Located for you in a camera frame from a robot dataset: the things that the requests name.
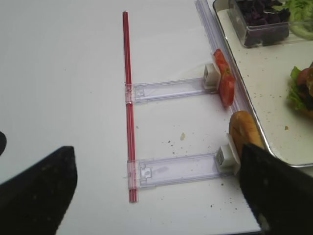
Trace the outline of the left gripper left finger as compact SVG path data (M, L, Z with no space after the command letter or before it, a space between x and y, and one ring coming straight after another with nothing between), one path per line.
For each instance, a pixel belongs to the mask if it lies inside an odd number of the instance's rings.
M75 152L63 146L0 186L2 235L54 235L77 186Z

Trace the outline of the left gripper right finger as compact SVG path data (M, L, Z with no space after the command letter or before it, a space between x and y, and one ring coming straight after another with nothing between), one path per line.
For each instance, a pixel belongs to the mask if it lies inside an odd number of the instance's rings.
M262 235L313 233L313 178L247 143L239 182Z

